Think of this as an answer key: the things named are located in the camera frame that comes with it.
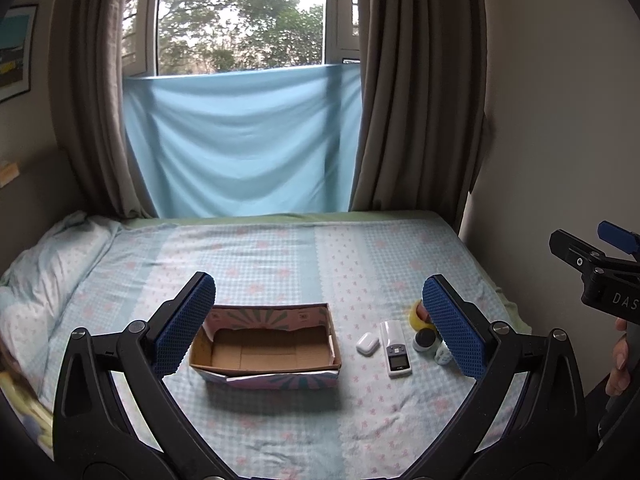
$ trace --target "screw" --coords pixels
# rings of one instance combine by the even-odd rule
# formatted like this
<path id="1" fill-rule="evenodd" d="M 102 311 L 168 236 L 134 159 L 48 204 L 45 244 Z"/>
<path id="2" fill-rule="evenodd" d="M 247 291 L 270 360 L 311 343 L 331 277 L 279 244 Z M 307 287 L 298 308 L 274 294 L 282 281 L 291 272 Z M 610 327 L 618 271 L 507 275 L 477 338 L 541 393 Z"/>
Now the screw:
<path id="1" fill-rule="evenodd" d="M 84 328 L 76 328 L 71 333 L 71 339 L 82 339 L 86 334 L 86 330 Z"/>
<path id="2" fill-rule="evenodd" d="M 144 321 L 132 321 L 131 323 L 129 323 L 128 330 L 132 334 L 137 334 L 138 332 L 142 332 L 145 329 L 145 326 L 146 325 Z"/>
<path id="3" fill-rule="evenodd" d="M 566 341 L 566 332 L 564 330 L 556 328 L 554 330 L 554 337 L 558 339 L 558 341 Z"/>
<path id="4" fill-rule="evenodd" d="M 498 321 L 494 324 L 494 332 L 500 335 L 505 335 L 509 333 L 509 325 L 507 325 L 503 321 Z"/>

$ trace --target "headboard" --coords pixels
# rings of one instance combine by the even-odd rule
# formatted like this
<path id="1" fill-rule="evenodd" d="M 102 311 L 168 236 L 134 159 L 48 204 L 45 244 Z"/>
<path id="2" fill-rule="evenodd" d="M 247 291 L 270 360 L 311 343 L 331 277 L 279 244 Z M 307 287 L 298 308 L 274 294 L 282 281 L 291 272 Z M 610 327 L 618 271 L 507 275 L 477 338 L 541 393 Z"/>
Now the headboard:
<path id="1" fill-rule="evenodd" d="M 0 189 L 0 275 L 77 210 L 86 210 L 86 201 L 65 153 L 55 150 L 20 168 L 20 176 Z"/>

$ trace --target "brown curtain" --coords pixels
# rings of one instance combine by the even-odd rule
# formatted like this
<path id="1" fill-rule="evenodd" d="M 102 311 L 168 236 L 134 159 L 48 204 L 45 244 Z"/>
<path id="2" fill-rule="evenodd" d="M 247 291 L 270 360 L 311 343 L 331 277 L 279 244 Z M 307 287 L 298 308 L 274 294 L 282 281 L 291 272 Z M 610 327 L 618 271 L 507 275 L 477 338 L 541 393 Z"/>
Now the brown curtain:
<path id="1" fill-rule="evenodd" d="M 456 231 L 481 158 L 484 0 L 358 0 L 362 126 L 351 209 Z"/>
<path id="2" fill-rule="evenodd" d="M 49 91 L 59 145 L 98 214 L 146 216 L 127 162 L 122 123 L 124 0 L 56 0 Z"/>

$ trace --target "hand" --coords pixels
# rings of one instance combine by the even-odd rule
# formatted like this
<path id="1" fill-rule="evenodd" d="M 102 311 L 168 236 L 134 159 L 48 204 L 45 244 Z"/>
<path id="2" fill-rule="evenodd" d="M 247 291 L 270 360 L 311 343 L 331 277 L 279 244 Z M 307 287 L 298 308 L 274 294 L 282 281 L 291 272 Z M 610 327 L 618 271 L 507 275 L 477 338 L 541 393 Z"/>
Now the hand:
<path id="1" fill-rule="evenodd" d="M 626 321 L 616 319 L 616 330 L 626 331 Z M 626 344 L 626 334 L 623 335 L 613 347 L 613 368 L 607 381 L 606 392 L 608 396 L 617 397 L 626 390 L 631 382 L 631 376 L 626 369 L 629 358 L 629 346 Z"/>

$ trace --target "blue textured pad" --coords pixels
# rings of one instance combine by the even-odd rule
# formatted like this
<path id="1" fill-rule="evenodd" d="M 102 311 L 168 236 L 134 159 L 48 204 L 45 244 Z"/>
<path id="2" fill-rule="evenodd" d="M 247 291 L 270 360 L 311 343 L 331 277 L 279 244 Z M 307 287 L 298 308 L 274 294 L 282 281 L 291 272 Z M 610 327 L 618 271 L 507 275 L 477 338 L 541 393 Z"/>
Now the blue textured pad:
<path id="1" fill-rule="evenodd" d="M 206 274 L 193 287 L 156 340 L 153 370 L 159 379 L 176 373 L 215 301 L 216 283 Z"/>
<path id="2" fill-rule="evenodd" d="M 598 225 L 598 238 L 620 249 L 623 253 L 636 254 L 640 252 L 636 236 L 617 225 L 613 225 L 611 222 L 600 222 L 600 225 Z"/>
<path id="3" fill-rule="evenodd" d="M 433 276 L 424 282 L 422 303 L 462 373 L 479 380 L 486 370 L 484 343 Z"/>

